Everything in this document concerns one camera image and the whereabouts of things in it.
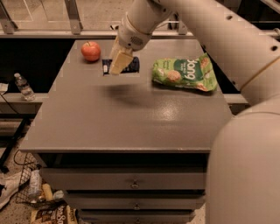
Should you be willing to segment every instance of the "drawer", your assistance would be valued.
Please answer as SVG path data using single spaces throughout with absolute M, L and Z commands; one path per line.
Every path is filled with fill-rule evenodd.
M 203 195 L 183 193 L 66 193 L 65 201 L 77 209 L 199 209 L 205 202 Z
M 191 221 L 195 212 L 190 211 L 80 211 L 78 215 L 84 220 L 93 223 L 131 223 L 142 224 L 152 222 L 184 223 Z
M 61 190 L 205 189 L 203 168 L 42 169 L 42 177 Z

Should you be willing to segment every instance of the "drawer handle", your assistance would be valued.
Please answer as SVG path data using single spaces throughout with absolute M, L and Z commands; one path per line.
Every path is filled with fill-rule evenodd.
M 134 210 L 139 211 L 140 210 L 140 206 L 138 204 L 135 204 Z
M 134 180 L 133 184 L 130 186 L 132 189 L 138 189 L 139 185 L 136 180 Z

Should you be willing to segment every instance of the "apple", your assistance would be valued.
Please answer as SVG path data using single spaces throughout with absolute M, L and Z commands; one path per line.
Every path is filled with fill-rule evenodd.
M 98 60 L 102 52 L 100 46 L 94 41 L 88 41 L 83 44 L 80 51 L 84 58 L 88 61 Z

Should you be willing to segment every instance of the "table top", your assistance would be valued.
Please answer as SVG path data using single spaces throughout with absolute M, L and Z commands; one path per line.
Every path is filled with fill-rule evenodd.
M 135 52 L 139 73 L 107 77 L 102 59 L 109 58 L 114 40 L 95 40 L 101 59 L 94 63 L 81 55 L 85 42 L 75 41 L 21 151 L 210 151 L 232 116 L 222 92 L 174 89 L 151 81 L 157 59 L 198 58 L 203 52 L 197 40 L 151 40 Z

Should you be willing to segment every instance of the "clear water bottle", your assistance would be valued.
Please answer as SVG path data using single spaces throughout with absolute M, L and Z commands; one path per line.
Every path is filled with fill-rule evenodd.
M 39 170 L 31 172 L 28 197 L 31 203 L 36 203 L 39 201 L 39 197 L 42 193 L 42 178 L 39 174 Z
M 19 91 L 22 93 L 24 99 L 28 102 L 35 100 L 35 94 L 32 90 L 32 88 L 29 86 L 26 78 L 20 73 L 15 73 L 15 83 L 19 89 Z

